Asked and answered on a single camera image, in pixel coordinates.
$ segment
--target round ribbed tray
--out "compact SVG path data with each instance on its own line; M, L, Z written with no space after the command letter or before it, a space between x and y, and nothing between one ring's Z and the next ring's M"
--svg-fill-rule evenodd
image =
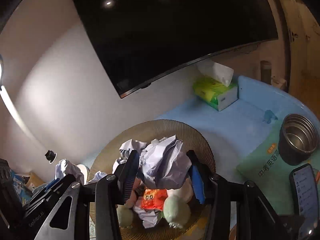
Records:
M191 126L174 120L153 120L135 125L110 141L107 146L99 153L95 159L88 176L92 179L97 171L104 171L107 174L112 172L112 166L119 158L119 148L127 140L134 139L150 143L153 139L161 139L177 135L179 140L183 141L182 149L184 151L194 150L199 161L208 165L212 172L216 171L215 161L208 142L196 129ZM131 227L121 228L123 240L170 240L179 237L193 226L201 217L204 206L193 198L189 203L191 209L191 218L185 225L184 230L170 228L165 219L162 219L154 228L145 229L142 222L135 214ZM90 216L95 222L95 205L90 204Z

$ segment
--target phone screen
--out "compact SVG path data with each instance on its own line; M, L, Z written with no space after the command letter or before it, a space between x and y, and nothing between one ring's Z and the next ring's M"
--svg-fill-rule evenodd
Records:
M310 236L318 225L318 192L311 165L304 165L292 172L299 214L305 217L299 229L298 240Z

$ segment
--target metal cup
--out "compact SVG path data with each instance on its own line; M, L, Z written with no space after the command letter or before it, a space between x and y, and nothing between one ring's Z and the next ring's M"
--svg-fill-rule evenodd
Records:
M281 158L296 166L308 159L317 148L319 136L314 125L303 115L289 114L283 120L278 150Z

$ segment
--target smartphone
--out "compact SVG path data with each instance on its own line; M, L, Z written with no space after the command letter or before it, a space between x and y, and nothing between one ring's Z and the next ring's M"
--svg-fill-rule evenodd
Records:
M312 166L307 163L294 169L289 175L289 180L294 213L305 218L298 233L298 240L301 240L313 235L319 220L318 189Z

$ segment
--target orange label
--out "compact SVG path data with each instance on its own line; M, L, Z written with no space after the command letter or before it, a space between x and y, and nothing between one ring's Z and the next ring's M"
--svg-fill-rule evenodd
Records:
M268 149L268 154L271 154L273 152L273 150L276 148L277 144L276 143L273 143L270 148Z

